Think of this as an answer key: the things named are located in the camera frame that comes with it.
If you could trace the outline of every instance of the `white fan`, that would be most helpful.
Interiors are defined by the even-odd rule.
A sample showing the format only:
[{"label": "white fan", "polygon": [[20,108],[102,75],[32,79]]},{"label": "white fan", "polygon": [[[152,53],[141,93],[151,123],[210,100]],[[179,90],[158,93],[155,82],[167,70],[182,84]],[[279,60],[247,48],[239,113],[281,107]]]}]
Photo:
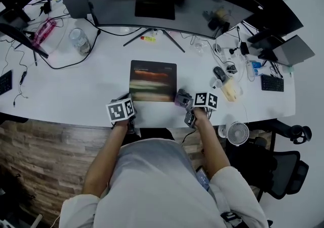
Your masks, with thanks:
[{"label": "white fan", "polygon": [[229,125],[220,125],[218,135],[227,138],[230,143],[240,146],[249,138],[249,129],[244,123],[234,122]]}]

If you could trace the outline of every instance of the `white shirt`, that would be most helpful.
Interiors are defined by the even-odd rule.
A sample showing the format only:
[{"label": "white shirt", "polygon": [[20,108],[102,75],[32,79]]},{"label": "white shirt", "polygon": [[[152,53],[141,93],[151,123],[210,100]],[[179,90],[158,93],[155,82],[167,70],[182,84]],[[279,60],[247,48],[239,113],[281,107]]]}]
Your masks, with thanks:
[{"label": "white shirt", "polygon": [[59,227],[226,228],[219,210],[224,199],[250,228],[268,227],[251,188],[236,169],[219,170],[206,191],[186,152],[171,140],[123,146],[109,187],[102,199],[78,195],[66,200]]}]

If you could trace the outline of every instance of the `person's arm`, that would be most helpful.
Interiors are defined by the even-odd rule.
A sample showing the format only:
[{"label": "person's arm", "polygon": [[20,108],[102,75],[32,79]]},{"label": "person's arm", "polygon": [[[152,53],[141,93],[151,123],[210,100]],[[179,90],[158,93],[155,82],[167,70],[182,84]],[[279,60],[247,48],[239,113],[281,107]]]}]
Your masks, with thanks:
[{"label": "person's arm", "polygon": [[204,147],[207,169],[210,177],[213,177],[220,169],[230,166],[230,163],[206,113],[201,108],[195,108],[193,112]]},{"label": "person's arm", "polygon": [[236,169],[230,166],[206,113],[200,108],[195,108],[194,114],[211,178],[209,184],[211,191],[214,195],[220,191],[225,196],[231,211],[238,214],[248,227],[268,227],[264,212],[248,183]]},{"label": "person's arm", "polygon": [[82,189],[82,194],[100,197],[110,181],[119,149],[127,133],[128,120],[117,122],[105,145],[91,164]]}]

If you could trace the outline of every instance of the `black office chair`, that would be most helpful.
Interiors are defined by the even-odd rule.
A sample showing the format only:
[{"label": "black office chair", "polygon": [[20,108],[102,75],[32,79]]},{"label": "black office chair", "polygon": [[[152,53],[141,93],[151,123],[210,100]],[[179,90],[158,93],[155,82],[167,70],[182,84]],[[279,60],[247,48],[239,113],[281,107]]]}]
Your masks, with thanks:
[{"label": "black office chair", "polygon": [[28,121],[28,118],[23,118],[23,117],[17,117],[17,116],[12,116],[12,115],[8,115],[6,113],[2,113],[0,112],[0,125],[4,122],[4,121],[13,121],[13,122],[17,122],[17,123],[26,123]]},{"label": "black office chair", "polygon": [[302,144],[310,141],[312,138],[312,131],[308,126],[286,125],[277,119],[270,119],[265,121],[253,122],[247,124],[250,131],[263,130],[265,132],[272,132],[280,134],[283,137],[289,138],[294,144]]},{"label": "black office chair", "polygon": [[308,172],[298,151],[271,152],[249,140],[239,147],[226,145],[226,154],[249,185],[276,199],[299,192]]}]

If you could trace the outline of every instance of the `keyboard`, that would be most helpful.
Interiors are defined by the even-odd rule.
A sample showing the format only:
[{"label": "keyboard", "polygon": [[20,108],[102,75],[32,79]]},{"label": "keyboard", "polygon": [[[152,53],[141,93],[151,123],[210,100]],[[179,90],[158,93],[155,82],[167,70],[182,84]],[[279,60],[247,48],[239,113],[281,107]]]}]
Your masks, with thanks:
[{"label": "keyboard", "polygon": [[284,80],[269,75],[261,75],[261,87],[266,91],[284,91]]},{"label": "keyboard", "polygon": [[0,77],[0,95],[12,89],[12,70]]}]

